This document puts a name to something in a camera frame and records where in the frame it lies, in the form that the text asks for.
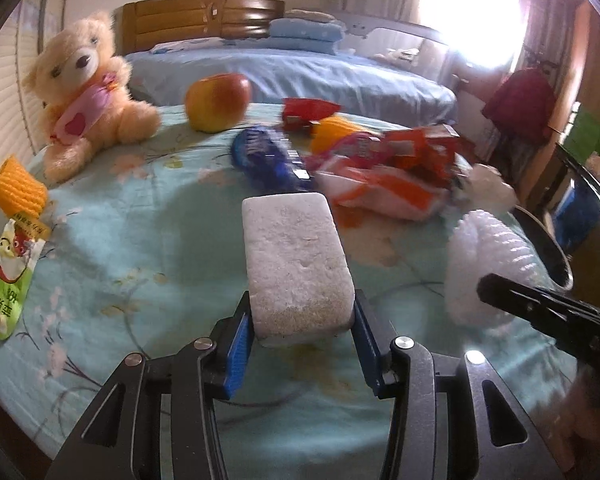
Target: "maroon cloth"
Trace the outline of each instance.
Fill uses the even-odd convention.
[[[525,68],[511,74],[498,87],[482,114],[503,134],[541,146],[549,141],[546,124],[554,107],[554,90],[542,71]]]

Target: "silver rivet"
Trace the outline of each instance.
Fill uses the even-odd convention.
[[[481,365],[483,362],[485,362],[487,359],[485,359],[484,355],[482,355],[482,352],[477,351],[477,350],[469,350],[466,354],[464,354],[467,358],[467,360],[474,365]]]
[[[138,353],[129,354],[125,357],[125,365],[138,366],[142,362],[142,356]]]
[[[214,345],[208,337],[200,337],[193,342],[193,346],[196,350],[209,350]]]
[[[413,345],[415,345],[413,339],[405,335],[401,335],[400,337],[395,338],[394,342],[398,348],[402,348],[403,350],[413,348]]]

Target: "apple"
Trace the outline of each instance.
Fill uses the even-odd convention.
[[[251,83],[238,73],[217,74],[196,81],[184,99],[194,130],[216,134],[233,128],[251,102]]]

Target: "teddy bear's foot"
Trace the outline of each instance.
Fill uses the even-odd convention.
[[[80,173],[94,155],[93,146],[84,137],[74,144],[52,144],[45,152],[45,176],[52,182],[64,182]]]
[[[125,144],[151,137],[160,126],[158,108],[144,101],[131,101],[122,112],[118,139]]]

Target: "wooden headboard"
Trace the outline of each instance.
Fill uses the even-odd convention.
[[[122,9],[122,54],[193,38],[262,38],[280,0],[143,0]]]

